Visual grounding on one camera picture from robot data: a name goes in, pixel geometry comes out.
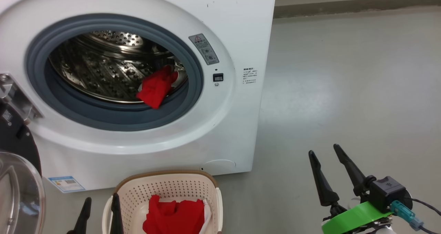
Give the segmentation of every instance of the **white cloth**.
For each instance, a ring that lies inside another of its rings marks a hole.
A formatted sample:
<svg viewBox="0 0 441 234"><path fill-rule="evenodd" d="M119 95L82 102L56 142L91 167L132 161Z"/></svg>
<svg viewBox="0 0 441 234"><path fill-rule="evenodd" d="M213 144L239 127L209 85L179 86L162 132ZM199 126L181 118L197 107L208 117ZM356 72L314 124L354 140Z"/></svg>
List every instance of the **white cloth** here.
<svg viewBox="0 0 441 234"><path fill-rule="evenodd" d="M199 234L205 234L205 231L207 230L208 223L210 222L211 218L211 209L210 205L208 204L207 200L203 200L204 202L204 224L202 225L202 228L199 232Z"/></svg>

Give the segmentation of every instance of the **front-loading washing machine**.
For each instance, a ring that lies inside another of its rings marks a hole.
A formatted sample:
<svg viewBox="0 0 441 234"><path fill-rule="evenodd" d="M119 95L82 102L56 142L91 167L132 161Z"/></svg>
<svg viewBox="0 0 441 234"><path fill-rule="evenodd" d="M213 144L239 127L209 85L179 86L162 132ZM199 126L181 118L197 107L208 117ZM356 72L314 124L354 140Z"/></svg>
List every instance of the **front-loading washing machine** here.
<svg viewBox="0 0 441 234"><path fill-rule="evenodd" d="M252 169L274 0L0 0L0 98L63 192ZM158 109L140 99L168 66ZM7 113L2 121L12 123Z"/></svg>

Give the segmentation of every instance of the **washing machine door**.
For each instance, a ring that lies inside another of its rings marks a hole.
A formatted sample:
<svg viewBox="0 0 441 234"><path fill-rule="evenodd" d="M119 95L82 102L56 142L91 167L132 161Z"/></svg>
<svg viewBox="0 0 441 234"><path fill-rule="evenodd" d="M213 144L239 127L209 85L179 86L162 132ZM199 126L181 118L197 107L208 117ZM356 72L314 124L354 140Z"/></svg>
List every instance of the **washing machine door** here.
<svg viewBox="0 0 441 234"><path fill-rule="evenodd" d="M41 233L44 202L32 134L17 111L0 103L0 233Z"/></svg>

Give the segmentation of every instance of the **laundry basket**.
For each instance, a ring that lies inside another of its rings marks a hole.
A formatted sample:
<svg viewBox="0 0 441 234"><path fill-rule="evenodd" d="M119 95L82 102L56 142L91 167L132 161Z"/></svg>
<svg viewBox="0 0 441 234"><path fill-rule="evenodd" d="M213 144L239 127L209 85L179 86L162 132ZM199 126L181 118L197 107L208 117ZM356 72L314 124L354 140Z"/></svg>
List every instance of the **laundry basket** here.
<svg viewBox="0 0 441 234"><path fill-rule="evenodd" d="M124 234L145 234L142 224L148 213L148 201L159 195L161 202L208 201L211 219L205 234L220 234L222 231L222 195L214 178L202 171L162 171L131 176L115 189L120 198ZM109 234L112 219L112 198L104 207L102 230Z"/></svg>

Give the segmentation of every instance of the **door hinge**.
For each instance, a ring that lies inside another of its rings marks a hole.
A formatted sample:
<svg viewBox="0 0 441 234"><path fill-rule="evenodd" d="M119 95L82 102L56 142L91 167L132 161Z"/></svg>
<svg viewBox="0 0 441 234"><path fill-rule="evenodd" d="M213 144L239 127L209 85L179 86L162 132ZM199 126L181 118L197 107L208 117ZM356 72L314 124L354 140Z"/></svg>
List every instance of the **door hinge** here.
<svg viewBox="0 0 441 234"><path fill-rule="evenodd" d="M9 74L0 74L0 100L17 111L25 124L42 116Z"/></svg>

